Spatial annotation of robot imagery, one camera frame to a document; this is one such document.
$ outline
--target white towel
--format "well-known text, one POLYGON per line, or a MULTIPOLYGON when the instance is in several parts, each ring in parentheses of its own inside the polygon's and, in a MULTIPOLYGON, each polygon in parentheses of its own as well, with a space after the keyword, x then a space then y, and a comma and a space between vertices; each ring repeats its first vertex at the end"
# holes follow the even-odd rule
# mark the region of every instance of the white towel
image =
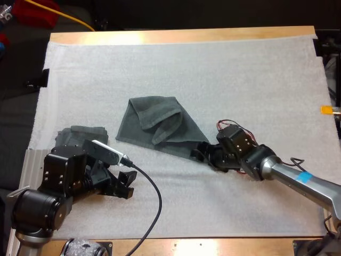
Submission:
MULTIPOLYGON (((115 141, 129 98, 174 96, 211 143, 228 118, 251 130, 284 161, 341 183, 340 148, 313 36, 194 44, 80 46, 49 43, 48 87, 39 95, 30 148, 54 146, 71 125, 103 126, 159 187, 164 207, 150 237, 323 235, 322 210, 277 181, 115 141)), ((128 171, 113 167, 114 174, 128 171)), ((73 206, 56 238, 139 238, 155 217, 157 195, 138 175, 129 200, 93 196, 73 206)))

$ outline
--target folded gray towel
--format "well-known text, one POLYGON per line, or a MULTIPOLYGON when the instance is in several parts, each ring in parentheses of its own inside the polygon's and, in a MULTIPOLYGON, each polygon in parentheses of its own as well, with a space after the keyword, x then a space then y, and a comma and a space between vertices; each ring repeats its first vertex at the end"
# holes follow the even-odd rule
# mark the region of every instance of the folded gray towel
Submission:
POLYGON ((184 158, 208 142, 175 97, 161 96, 129 99, 116 139, 184 158))
POLYGON ((104 144, 108 144, 108 133, 104 127, 73 125, 71 128, 65 128, 63 131, 59 131, 55 140, 56 146, 81 146, 84 140, 98 140, 104 144))

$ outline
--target table surface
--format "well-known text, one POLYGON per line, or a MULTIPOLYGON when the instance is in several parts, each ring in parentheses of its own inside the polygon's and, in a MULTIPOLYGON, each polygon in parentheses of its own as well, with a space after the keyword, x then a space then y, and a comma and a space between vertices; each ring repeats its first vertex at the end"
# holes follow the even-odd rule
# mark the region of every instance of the table surface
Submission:
MULTIPOLYGON (((54 33, 51 34, 50 41, 82 45, 136 45, 278 38, 311 34, 315 34, 313 26, 110 31, 54 33)), ((292 256, 294 255, 293 240, 293 238, 147 239, 134 255, 292 256)), ((113 255, 120 256, 125 255, 138 240, 113 239, 110 241, 113 243, 113 255)), ((60 255, 65 242, 51 241, 43 247, 42 255, 60 255)))

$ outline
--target red wire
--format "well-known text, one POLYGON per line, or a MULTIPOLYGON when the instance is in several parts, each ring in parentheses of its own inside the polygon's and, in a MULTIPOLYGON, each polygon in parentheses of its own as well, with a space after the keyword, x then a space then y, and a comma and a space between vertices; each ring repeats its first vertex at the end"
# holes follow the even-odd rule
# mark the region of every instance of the red wire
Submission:
POLYGON ((237 172, 238 172, 238 174, 242 174, 242 175, 246 174, 246 172, 241 172, 241 171, 237 171, 237 172))

